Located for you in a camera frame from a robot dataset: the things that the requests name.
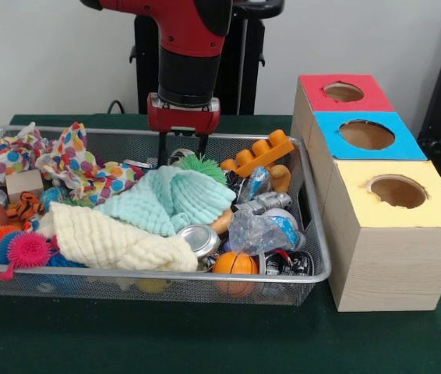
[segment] green table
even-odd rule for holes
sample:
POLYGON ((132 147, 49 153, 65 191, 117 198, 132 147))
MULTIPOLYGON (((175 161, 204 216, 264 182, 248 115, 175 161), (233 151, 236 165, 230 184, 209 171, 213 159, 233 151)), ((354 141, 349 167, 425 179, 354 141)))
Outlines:
MULTIPOLYGON (((137 129, 137 115, 17 115, 12 124, 137 129)), ((287 117, 223 118, 222 132, 288 130, 287 117)), ((327 283, 303 306, 0 298, 8 372, 441 372, 435 312, 338 313, 327 283)))

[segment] white wall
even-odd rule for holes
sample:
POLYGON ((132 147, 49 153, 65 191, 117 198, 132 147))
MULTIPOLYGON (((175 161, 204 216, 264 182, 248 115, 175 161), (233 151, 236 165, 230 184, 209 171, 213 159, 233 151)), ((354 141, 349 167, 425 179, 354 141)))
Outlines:
MULTIPOLYGON (((78 0, 0 0, 0 125, 15 113, 137 110, 133 17, 78 0)), ((256 112, 290 114, 296 76, 377 77, 413 131, 441 63, 441 0, 287 0, 266 21, 256 112)))

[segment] wooden box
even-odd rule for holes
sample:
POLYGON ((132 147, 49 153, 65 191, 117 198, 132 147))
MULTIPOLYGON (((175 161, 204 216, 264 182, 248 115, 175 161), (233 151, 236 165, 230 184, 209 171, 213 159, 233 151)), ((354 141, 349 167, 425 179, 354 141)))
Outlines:
POLYGON ((44 191, 41 172, 38 169, 6 175, 5 186, 8 190, 10 203, 18 203, 19 197, 24 191, 32 192, 37 196, 40 196, 44 191))
POLYGON ((415 138, 394 112, 317 112, 308 152, 323 213, 333 159, 426 160, 415 138))
POLYGON ((319 111, 394 111, 372 76, 333 74, 299 76, 291 136, 309 147, 314 113, 319 111))
POLYGON ((441 178, 431 162, 335 161, 323 224, 339 311, 437 306, 441 178))

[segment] colorful polka dot cloth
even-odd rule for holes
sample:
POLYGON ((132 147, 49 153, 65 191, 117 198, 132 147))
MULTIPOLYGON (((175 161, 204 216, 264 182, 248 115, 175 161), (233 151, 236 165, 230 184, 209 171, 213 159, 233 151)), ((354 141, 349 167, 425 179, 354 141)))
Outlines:
POLYGON ((6 175, 34 169, 37 158, 51 149, 49 140, 42 138, 33 122, 17 136, 0 139, 0 186, 5 184, 6 175))
POLYGON ((44 176, 61 179, 72 190, 72 199, 94 204, 130 189, 143 175, 141 169, 118 162, 100 167, 86 147, 86 129, 82 123, 74 123, 54 142, 52 152, 39 157, 35 165, 44 176))

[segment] cream towel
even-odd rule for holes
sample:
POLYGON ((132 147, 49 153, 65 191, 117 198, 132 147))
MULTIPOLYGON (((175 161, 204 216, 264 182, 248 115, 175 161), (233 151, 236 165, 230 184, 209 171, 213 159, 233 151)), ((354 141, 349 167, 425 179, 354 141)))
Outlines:
POLYGON ((198 266, 184 238, 153 235, 90 208, 51 203, 40 233, 52 233, 50 222, 61 254, 88 267, 195 271, 198 266))

